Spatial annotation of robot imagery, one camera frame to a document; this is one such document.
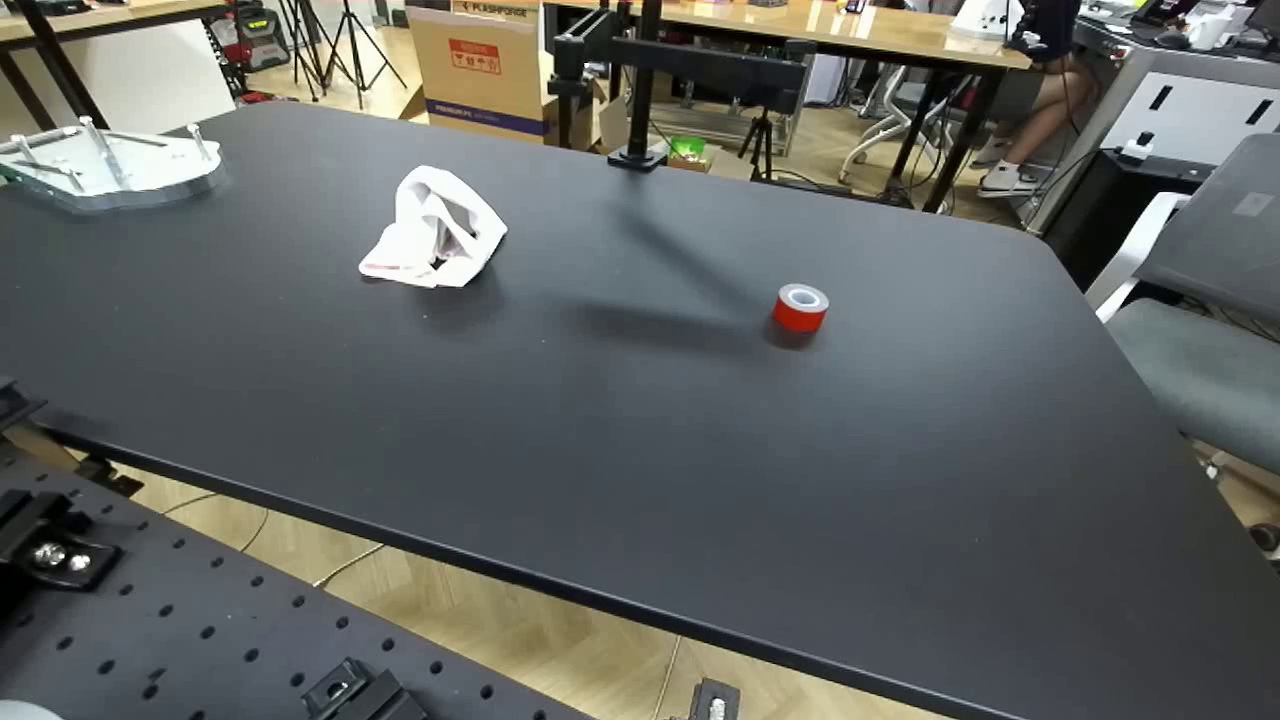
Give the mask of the white cloth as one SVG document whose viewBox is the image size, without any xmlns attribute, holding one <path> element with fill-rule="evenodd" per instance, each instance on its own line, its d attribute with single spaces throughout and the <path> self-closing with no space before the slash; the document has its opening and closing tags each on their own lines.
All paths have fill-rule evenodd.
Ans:
<svg viewBox="0 0 1280 720">
<path fill-rule="evenodd" d="M 397 186 L 397 214 L 356 263 L 365 280 L 468 289 L 502 244 L 502 218 L 455 172 L 419 163 Z"/>
</svg>

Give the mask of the red tape roll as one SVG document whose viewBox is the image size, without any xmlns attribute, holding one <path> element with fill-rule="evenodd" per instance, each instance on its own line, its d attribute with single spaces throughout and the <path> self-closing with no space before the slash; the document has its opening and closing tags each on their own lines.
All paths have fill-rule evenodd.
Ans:
<svg viewBox="0 0 1280 720">
<path fill-rule="evenodd" d="M 817 285 L 780 285 L 767 320 L 788 337 L 817 337 L 827 320 L 827 294 Z"/>
</svg>

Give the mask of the cardboard box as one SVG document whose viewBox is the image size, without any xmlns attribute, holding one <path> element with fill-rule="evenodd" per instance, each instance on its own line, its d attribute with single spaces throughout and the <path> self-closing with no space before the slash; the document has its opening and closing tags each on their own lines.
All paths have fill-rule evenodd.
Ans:
<svg viewBox="0 0 1280 720">
<path fill-rule="evenodd" d="M 542 139 L 552 57 L 538 0 L 409 0 L 432 125 Z"/>
</svg>

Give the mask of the wooden workbench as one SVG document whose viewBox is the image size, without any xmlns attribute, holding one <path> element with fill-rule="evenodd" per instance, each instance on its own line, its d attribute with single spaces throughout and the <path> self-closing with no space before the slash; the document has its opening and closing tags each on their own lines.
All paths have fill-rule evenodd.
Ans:
<svg viewBox="0 0 1280 720">
<path fill-rule="evenodd" d="M 600 0 L 542 5 L 580 20 Z M 1030 68 L 1030 62 L 1005 36 L 966 33 L 938 13 L 876 9 L 872 0 L 859 9 L 849 9 L 849 0 L 658 0 L 658 33 L 662 30 L 722 33 L 780 50 L 803 44 L 809 52 L 827 57 L 929 68 L 922 102 L 938 97 L 946 72 L 966 72 L 971 103 L 922 200 L 929 214 L 946 200 L 958 160 L 971 150 L 974 127 L 987 121 L 994 87 L 1012 72 Z"/>
</svg>

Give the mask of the black tripod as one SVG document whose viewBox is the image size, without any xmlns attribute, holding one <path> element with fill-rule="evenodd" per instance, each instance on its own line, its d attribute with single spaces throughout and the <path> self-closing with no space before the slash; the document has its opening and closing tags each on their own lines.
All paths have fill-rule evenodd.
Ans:
<svg viewBox="0 0 1280 720">
<path fill-rule="evenodd" d="M 356 13 L 356 0 L 339 0 L 334 20 L 319 33 L 325 62 L 319 62 L 319 87 L 331 87 L 345 81 L 356 102 L 369 102 L 369 94 L 393 75 L 404 85 L 404 72 L 389 57 L 389 50 L 376 39 L 373 25 Z"/>
</svg>

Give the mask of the seated person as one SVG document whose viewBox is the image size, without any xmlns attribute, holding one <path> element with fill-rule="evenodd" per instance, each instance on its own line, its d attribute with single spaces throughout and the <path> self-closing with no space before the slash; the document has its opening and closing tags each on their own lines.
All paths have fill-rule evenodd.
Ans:
<svg viewBox="0 0 1280 720">
<path fill-rule="evenodd" d="M 1080 0 L 1021 0 L 1025 17 L 1012 39 L 1027 52 L 1030 68 L 1005 85 L 1005 97 L 1025 107 L 1021 127 L 980 179 L 987 200 L 1030 195 L 1036 179 L 1027 160 L 1072 125 L 1089 102 L 1089 72 L 1075 64 Z"/>
</svg>

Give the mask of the grey office chair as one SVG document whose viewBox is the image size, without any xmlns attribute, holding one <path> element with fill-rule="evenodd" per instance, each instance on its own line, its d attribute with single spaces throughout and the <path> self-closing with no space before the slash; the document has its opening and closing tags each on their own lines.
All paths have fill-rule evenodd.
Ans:
<svg viewBox="0 0 1280 720">
<path fill-rule="evenodd" d="M 1274 134 L 1156 191 L 1084 300 L 1184 438 L 1280 470 Z"/>
</svg>

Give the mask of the black perforated breadboard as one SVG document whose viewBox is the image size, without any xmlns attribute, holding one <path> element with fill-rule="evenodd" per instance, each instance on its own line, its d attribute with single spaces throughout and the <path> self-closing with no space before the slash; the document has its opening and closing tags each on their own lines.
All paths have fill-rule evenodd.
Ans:
<svg viewBox="0 0 1280 720">
<path fill-rule="evenodd" d="M 4 720 L 580 720 L 114 493 L 32 459 L 0 488 L 114 548 L 88 592 L 4 576 Z"/>
</svg>

